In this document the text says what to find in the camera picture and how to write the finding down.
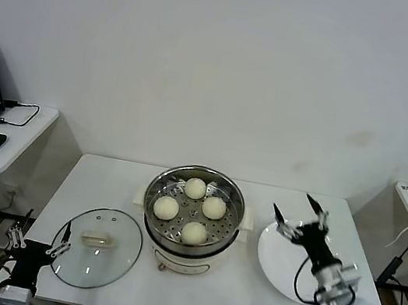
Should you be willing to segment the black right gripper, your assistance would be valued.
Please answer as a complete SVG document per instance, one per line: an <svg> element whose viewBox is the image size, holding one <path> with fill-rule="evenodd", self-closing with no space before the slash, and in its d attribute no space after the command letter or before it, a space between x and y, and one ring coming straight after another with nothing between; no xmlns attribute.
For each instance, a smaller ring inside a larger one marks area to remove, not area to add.
<svg viewBox="0 0 408 305"><path fill-rule="evenodd" d="M273 204L273 211L277 223L276 230L286 239L291 240L293 244L304 247L311 261L311 272L318 273L324 268L337 265L339 259L332 254L325 240L329 232L329 213L324 211L318 201L310 194L307 194L306 197L318 218L318 223L306 223L304 226L297 226L296 237L294 237L295 229L285 220L276 203Z"/></svg>

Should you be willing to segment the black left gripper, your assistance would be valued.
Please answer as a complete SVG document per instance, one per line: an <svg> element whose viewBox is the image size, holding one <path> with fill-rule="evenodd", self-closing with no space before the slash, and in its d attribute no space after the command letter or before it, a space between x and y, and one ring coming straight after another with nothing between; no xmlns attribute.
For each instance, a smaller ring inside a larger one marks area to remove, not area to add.
<svg viewBox="0 0 408 305"><path fill-rule="evenodd" d="M16 249L12 250L12 258L16 262L9 276L9 283L16 286L24 286L36 288L37 276L42 267L50 265L53 262L54 256L60 256L69 250L71 244L69 238L71 236L71 222L68 221L65 225L62 240L59 245L42 244L41 242L24 240L23 229L27 224L33 210L30 209L23 218L15 221L9 227L7 236L9 238L9 246Z"/></svg>

